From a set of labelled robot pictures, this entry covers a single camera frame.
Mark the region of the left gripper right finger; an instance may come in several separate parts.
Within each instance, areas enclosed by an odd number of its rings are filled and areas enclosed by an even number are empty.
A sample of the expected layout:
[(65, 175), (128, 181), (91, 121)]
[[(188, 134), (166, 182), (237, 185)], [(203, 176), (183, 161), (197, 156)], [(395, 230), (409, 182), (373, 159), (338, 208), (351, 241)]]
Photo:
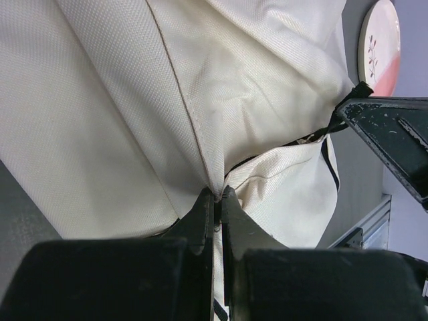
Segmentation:
[(385, 250), (290, 249), (227, 187), (221, 200), (224, 302), (232, 320), (426, 320), (427, 263)]

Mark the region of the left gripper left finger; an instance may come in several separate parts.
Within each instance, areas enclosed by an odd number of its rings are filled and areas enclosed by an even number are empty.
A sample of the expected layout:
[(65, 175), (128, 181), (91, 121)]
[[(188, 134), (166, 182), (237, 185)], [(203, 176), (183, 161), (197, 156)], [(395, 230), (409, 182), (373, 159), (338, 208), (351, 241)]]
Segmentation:
[(214, 197), (153, 237), (47, 241), (23, 258), (2, 320), (212, 320)]

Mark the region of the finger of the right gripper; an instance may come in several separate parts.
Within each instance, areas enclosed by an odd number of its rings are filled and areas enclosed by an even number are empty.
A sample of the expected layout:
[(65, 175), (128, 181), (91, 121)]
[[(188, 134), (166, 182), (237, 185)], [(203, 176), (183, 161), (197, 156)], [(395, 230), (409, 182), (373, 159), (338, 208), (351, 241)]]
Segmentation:
[(427, 99), (351, 98), (337, 114), (427, 210)]

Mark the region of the cream canvas backpack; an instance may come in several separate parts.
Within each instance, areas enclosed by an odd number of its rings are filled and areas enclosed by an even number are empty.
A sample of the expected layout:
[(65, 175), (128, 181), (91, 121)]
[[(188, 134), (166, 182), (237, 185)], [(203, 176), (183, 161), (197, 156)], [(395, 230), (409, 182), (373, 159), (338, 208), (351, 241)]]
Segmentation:
[(314, 248), (352, 90), (344, 1), (2, 1), (1, 160), (66, 238), (160, 233), (209, 187)]

